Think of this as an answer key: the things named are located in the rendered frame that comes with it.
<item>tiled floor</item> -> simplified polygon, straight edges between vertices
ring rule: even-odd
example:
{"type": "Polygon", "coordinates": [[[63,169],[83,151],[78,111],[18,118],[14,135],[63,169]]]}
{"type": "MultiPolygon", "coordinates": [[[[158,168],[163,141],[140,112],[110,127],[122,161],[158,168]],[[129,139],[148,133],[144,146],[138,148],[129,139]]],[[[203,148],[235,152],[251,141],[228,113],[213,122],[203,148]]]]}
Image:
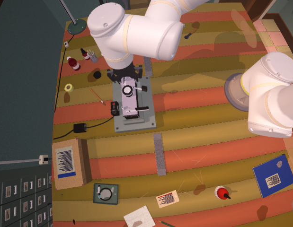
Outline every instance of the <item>tiled floor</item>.
{"type": "Polygon", "coordinates": [[[259,33],[267,52],[279,51],[293,59],[293,53],[289,49],[282,33],[274,20],[257,20],[254,26],[259,33]]]}

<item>blue folder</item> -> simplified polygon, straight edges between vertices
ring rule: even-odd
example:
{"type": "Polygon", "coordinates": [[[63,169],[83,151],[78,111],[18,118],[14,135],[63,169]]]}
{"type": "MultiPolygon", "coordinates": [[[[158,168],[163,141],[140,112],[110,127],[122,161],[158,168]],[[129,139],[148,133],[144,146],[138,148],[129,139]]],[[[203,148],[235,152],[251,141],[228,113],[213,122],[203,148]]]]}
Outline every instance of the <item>blue folder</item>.
{"type": "Polygon", "coordinates": [[[293,184],[293,173],[285,154],[253,167],[262,198],[293,184]]]}

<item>yellow tape roll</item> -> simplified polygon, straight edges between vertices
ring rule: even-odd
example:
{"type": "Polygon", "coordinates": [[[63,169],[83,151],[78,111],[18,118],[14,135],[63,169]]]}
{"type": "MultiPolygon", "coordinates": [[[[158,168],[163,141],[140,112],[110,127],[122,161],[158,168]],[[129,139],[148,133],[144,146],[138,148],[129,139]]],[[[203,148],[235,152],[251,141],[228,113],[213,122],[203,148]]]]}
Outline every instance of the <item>yellow tape roll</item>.
{"type": "Polygon", "coordinates": [[[71,85],[71,84],[67,84],[67,85],[65,85],[65,88],[64,88],[64,90],[65,90],[66,92],[72,92],[73,89],[74,89],[74,87],[73,87],[73,85],[71,85]]]}

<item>blue stripe on label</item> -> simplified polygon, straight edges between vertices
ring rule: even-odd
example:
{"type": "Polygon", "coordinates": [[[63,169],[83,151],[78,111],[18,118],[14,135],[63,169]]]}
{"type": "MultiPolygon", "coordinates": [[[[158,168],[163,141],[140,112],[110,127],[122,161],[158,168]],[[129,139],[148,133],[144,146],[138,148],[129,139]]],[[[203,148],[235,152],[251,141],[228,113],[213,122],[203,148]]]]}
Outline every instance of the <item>blue stripe on label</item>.
{"type": "Polygon", "coordinates": [[[68,176],[75,176],[76,172],[66,173],[66,174],[58,174],[58,178],[68,177],[68,176]]]}

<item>striped tabletop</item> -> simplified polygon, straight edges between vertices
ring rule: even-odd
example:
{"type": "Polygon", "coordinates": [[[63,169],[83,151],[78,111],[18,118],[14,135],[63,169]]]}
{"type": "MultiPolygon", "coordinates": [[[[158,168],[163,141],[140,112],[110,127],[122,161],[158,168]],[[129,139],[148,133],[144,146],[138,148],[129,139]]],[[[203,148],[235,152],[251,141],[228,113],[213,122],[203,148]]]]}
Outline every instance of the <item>striped tabletop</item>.
{"type": "MultiPolygon", "coordinates": [[[[125,13],[144,16],[145,12],[146,8],[125,13]]],[[[181,22],[185,27],[175,58],[151,59],[156,129],[115,133],[114,121],[109,121],[86,133],[53,140],[87,139],[93,178],[83,187],[56,191],[53,177],[54,225],[70,227],[75,220],[79,227],[126,227],[123,216],[146,205],[158,226],[164,226],[158,220],[176,227],[293,226],[293,185],[261,198],[252,172],[252,167],[281,154],[288,158],[284,140],[249,132],[248,113],[232,107],[224,94],[231,74],[245,72],[267,54],[254,25],[241,3],[206,3],[184,14],[181,22]],[[254,31],[255,48],[232,20],[232,10],[254,31]],[[194,28],[197,31],[185,39],[194,28]],[[157,174],[154,133],[162,134],[165,176],[157,174]],[[94,204],[94,183],[118,184],[119,204],[94,204]],[[229,191],[231,200],[215,197],[218,185],[229,191]],[[180,202],[159,209],[156,196],[173,190],[180,202]]],[[[65,30],[63,41],[71,37],[65,30]]],[[[62,61],[64,49],[62,44],[53,138],[71,131],[74,123],[93,126],[111,118],[109,66],[88,27],[74,36],[62,61]],[[80,48],[94,51],[98,62],[84,60],[80,48]],[[67,56],[79,61],[79,71],[68,65],[67,56]],[[100,79],[93,77],[97,70],[100,79]],[[71,93],[64,91],[69,83],[74,86],[71,93]]],[[[142,64],[145,76],[143,57],[134,55],[133,64],[142,64]]]]}

